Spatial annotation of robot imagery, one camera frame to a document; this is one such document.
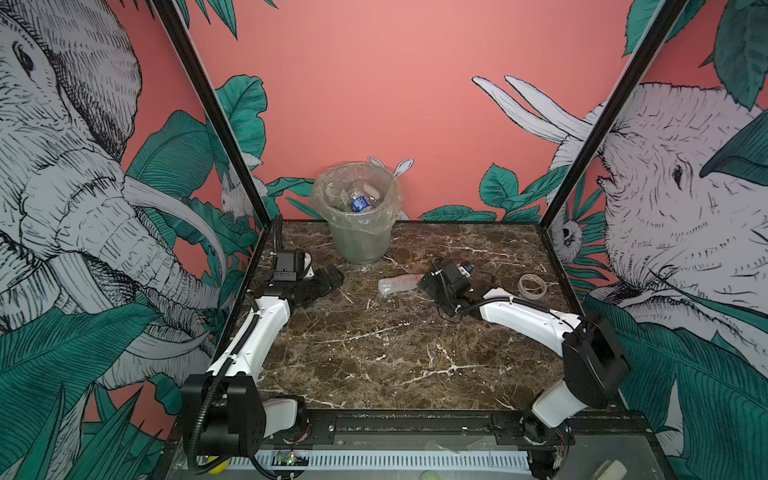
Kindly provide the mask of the clear bottle red cap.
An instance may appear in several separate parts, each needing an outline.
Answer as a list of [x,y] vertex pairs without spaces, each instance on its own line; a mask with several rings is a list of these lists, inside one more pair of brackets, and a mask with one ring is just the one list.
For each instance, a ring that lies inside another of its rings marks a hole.
[[383,297],[414,290],[418,287],[422,275],[405,274],[397,277],[383,278],[378,281],[378,291]]

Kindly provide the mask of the small bottle blue label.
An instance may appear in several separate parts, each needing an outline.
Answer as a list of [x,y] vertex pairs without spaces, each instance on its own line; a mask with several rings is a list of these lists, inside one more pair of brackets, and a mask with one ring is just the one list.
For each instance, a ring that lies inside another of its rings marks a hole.
[[373,208],[366,196],[358,196],[352,199],[350,207],[354,213],[367,212]]

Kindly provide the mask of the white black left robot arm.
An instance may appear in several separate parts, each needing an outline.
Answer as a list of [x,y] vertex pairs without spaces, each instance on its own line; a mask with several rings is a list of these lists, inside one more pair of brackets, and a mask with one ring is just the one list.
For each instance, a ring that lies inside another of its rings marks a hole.
[[343,273],[335,266],[309,270],[294,281],[274,274],[264,294],[225,351],[203,374],[181,388],[181,425],[191,474],[212,472],[232,457],[254,461],[263,441],[277,433],[311,430],[306,402],[297,396],[264,400],[257,384],[265,359],[294,310],[339,289]]

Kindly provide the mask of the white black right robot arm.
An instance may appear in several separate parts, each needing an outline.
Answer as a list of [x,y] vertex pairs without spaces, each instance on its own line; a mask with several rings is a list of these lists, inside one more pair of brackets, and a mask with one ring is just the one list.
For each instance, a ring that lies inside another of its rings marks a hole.
[[620,403],[630,362],[610,323],[597,314],[561,312],[521,298],[464,265],[438,258],[418,282],[450,318],[472,316],[533,340],[563,361],[563,378],[521,414],[519,430],[533,445],[564,440],[566,421],[587,409]]

